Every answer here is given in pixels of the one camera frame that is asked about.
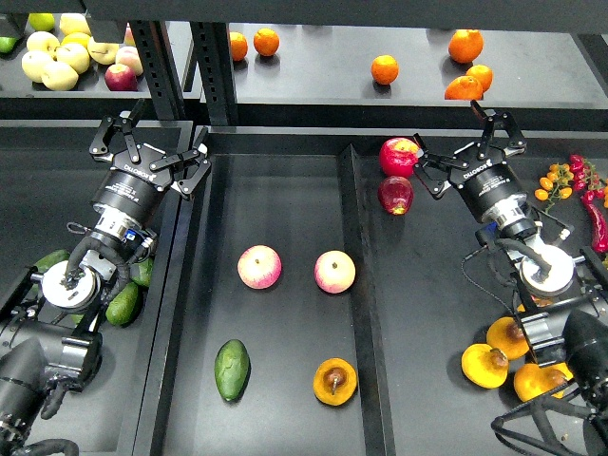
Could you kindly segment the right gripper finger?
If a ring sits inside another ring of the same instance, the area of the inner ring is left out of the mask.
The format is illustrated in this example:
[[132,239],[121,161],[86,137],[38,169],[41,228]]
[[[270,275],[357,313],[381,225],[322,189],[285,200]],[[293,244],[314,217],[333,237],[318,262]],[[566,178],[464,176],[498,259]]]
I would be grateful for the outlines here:
[[413,168],[414,175],[434,199],[440,199],[451,187],[449,181],[451,171],[466,171],[469,168],[469,162],[430,153],[419,133],[413,135],[413,141],[418,146],[417,163]]
[[470,107],[483,124],[483,133],[479,141],[477,158],[489,157],[489,150],[494,144],[495,133],[503,131],[506,134],[506,146],[502,148],[503,156],[520,155],[526,150],[526,139],[515,118],[510,112],[496,111],[493,108],[483,108],[477,101],[470,102]]

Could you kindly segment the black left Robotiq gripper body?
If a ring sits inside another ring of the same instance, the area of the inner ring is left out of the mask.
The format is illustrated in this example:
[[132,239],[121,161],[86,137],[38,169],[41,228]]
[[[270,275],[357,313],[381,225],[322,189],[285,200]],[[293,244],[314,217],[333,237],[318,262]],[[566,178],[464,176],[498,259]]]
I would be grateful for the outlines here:
[[131,161],[127,150],[113,157],[110,169],[91,201],[96,212],[116,209],[137,224],[150,223],[173,183],[173,172],[169,168],[150,168],[153,162],[166,158],[164,151],[150,144],[142,144],[138,156],[137,163]]

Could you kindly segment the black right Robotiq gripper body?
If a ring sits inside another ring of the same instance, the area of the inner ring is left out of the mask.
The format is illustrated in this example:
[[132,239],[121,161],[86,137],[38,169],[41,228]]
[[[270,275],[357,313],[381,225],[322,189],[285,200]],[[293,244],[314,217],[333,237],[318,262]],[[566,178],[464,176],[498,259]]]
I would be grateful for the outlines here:
[[454,188],[479,223],[513,221],[526,205],[527,195],[500,147],[490,146],[482,158],[480,149],[470,142],[454,153],[457,161],[467,164],[466,169],[454,169]]

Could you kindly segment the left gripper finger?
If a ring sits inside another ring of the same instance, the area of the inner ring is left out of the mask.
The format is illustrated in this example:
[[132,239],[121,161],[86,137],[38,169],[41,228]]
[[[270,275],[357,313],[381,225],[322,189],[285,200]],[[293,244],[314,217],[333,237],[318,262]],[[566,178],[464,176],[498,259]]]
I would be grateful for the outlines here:
[[89,147],[91,157],[97,162],[113,162],[114,154],[110,152],[110,144],[114,136],[120,133],[130,160],[139,162],[140,153],[133,137],[133,129],[142,118],[144,109],[145,99],[139,99],[130,111],[122,111],[117,117],[103,117]]
[[192,148],[149,164],[150,182],[158,192],[174,190],[183,199],[191,199],[196,187],[211,170],[212,163],[206,145],[209,133],[209,128],[204,127],[195,138]]

